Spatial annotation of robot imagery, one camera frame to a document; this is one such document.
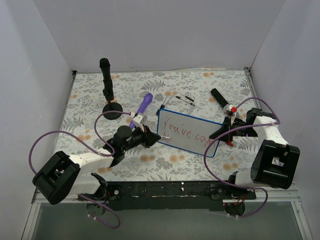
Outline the blue framed whiteboard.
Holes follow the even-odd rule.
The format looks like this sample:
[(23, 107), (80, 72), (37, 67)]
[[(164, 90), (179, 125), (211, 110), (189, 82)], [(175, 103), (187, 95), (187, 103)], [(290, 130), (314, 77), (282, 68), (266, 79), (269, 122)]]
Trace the blue framed whiteboard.
[(209, 136), (221, 127), (218, 122), (161, 109), (156, 133), (166, 137), (159, 141), (163, 145), (203, 155), (212, 142)]

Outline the red marker cap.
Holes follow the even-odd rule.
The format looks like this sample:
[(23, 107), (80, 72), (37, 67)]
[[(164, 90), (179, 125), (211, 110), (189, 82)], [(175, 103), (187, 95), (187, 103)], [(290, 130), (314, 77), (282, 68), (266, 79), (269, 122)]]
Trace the red marker cap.
[(231, 147), (234, 146), (234, 144), (233, 144), (231, 141), (227, 141), (226, 144), (229, 145), (229, 146), (231, 146)]

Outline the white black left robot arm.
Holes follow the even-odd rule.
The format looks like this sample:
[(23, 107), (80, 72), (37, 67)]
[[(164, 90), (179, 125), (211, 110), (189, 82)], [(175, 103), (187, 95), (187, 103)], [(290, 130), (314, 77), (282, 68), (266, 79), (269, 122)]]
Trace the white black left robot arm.
[(146, 125), (135, 129), (120, 126), (113, 138), (98, 151), (82, 154), (56, 152), (35, 174), (32, 183), (51, 205), (60, 203), (69, 195), (103, 200), (108, 183), (95, 171), (114, 167), (125, 158), (126, 151), (139, 145), (150, 148), (161, 138)]

